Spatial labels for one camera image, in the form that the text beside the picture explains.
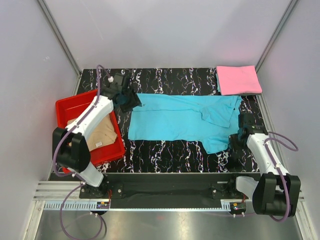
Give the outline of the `turquoise t shirt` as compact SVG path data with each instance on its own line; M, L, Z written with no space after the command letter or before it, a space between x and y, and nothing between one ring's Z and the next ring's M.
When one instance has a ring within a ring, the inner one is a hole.
M225 151L239 130L242 98L237 95L140 93L142 105L131 113L131 141L199 141L207 154Z

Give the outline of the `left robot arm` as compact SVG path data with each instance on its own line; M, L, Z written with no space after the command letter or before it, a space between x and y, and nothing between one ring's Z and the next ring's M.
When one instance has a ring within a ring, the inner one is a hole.
M116 73L107 87L98 83L96 95L83 112L66 127L57 127L52 133L53 166L61 166L76 175L97 198L108 193L107 178L91 162L88 139L98 124L115 107L131 112L142 105L137 93L129 85L129 77Z

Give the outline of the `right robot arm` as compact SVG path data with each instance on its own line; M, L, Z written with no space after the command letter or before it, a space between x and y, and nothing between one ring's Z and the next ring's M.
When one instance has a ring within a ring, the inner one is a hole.
M260 172L260 179L249 176L237 176L227 185L228 195L239 198L241 195L252 200L254 212L257 215L270 216L276 222L283 222L296 213L301 181L283 166L275 153L271 142L277 142L287 149L297 152L295 143L291 146L281 139L283 135L269 132L262 125L254 124L250 113L240 113L238 116L238 131L229 136L231 157L236 160L240 153L250 150Z

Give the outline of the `beige folded t shirt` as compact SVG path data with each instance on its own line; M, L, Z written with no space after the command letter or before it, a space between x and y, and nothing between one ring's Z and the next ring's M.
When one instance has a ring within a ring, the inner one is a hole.
M89 151L113 144L117 139L110 115L105 116L86 140Z

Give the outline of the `teal folded t shirt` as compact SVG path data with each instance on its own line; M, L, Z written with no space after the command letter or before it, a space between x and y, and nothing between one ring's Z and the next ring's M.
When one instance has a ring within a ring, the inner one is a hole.
M217 91L218 91L219 93L221 93L221 87L220 87L220 82L219 82L219 76L218 76L218 74L216 74L216 80L217 80Z

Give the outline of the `pink folded t shirt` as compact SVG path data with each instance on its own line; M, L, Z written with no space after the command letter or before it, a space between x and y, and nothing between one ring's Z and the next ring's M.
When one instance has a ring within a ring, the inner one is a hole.
M254 65L217 66L220 94L262 93Z

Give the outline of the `red plastic bin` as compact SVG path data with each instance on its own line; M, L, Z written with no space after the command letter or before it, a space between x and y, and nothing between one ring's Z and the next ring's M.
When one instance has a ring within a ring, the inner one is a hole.
M57 126L64 129L69 121L76 119L81 115L96 95L97 91L91 90L89 92L58 100L55 103ZM109 114L109 118L114 127L114 131L117 134L117 138L114 143L98 147L90 152L91 162L96 167L119 160L125 154L121 131L114 111Z

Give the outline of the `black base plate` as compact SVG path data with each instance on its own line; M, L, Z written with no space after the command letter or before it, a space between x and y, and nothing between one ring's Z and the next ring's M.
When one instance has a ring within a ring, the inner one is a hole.
M71 194L73 201L108 201L113 211L229 211L245 203L235 190L237 173L108 173L104 195L88 185Z

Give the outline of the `aluminium rail frame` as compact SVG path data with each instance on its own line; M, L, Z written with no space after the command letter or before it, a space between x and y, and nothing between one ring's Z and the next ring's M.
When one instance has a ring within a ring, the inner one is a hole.
M249 150L259 172L108 173L100 188L78 181L41 181L34 200L47 210L195 211L295 215L301 181L282 165L272 148L281 135L257 125L252 114L238 117L239 131L229 137L233 160Z

